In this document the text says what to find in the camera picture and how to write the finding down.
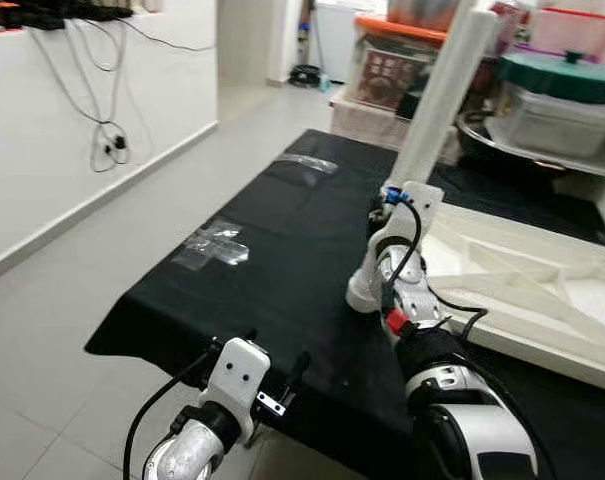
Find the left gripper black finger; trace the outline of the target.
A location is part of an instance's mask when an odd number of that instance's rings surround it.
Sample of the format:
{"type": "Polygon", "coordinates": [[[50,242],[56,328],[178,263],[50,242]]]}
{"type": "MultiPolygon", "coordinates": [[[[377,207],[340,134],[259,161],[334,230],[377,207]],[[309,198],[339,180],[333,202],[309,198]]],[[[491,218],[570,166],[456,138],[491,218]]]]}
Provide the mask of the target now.
{"type": "Polygon", "coordinates": [[[292,396],[296,389],[301,383],[302,376],[305,375],[307,367],[310,366],[311,355],[310,352],[303,349],[301,353],[298,353],[290,371],[288,372],[287,378],[285,378],[284,388],[282,390],[283,396],[292,396]]]}

